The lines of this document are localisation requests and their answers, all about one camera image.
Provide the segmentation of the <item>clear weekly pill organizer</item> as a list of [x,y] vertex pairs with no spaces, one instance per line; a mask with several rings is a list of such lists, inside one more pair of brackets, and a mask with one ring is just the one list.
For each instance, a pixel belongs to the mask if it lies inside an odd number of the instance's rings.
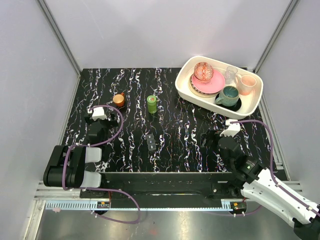
[[154,135],[152,133],[151,134],[147,134],[145,136],[145,140],[146,140],[146,143],[147,143],[148,150],[150,152],[155,151],[156,150],[156,142],[155,142]]

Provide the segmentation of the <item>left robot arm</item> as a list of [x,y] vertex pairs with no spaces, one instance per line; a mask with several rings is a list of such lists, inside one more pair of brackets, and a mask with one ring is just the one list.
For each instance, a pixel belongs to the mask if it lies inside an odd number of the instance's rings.
[[[93,145],[109,138],[109,131],[117,127],[119,123],[116,116],[111,113],[100,119],[94,120],[90,114],[85,116],[87,123],[87,135],[84,143]],[[43,174],[43,183],[47,187],[61,187],[63,167],[67,155],[67,145],[56,145],[53,148],[48,164]],[[108,186],[102,182],[99,173],[85,170],[86,164],[97,163],[102,160],[102,147],[75,147],[70,151],[66,164],[65,187],[66,188],[90,188],[90,192],[97,198],[103,198],[108,193]]]

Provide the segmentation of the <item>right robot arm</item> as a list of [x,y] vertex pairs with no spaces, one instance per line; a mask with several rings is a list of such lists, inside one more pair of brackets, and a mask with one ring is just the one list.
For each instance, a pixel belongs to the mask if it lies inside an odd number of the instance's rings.
[[228,195],[241,195],[253,200],[284,220],[301,240],[320,238],[320,205],[290,188],[279,180],[272,168],[246,155],[240,144],[222,131],[209,129],[201,137],[203,147],[213,147],[224,167],[235,177],[227,185]]

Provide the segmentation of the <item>green pill bottle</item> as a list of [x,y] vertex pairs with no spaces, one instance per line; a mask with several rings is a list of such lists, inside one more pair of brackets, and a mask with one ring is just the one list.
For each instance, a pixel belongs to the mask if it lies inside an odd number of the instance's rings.
[[149,95],[146,100],[148,112],[155,114],[157,112],[157,97],[155,95]]

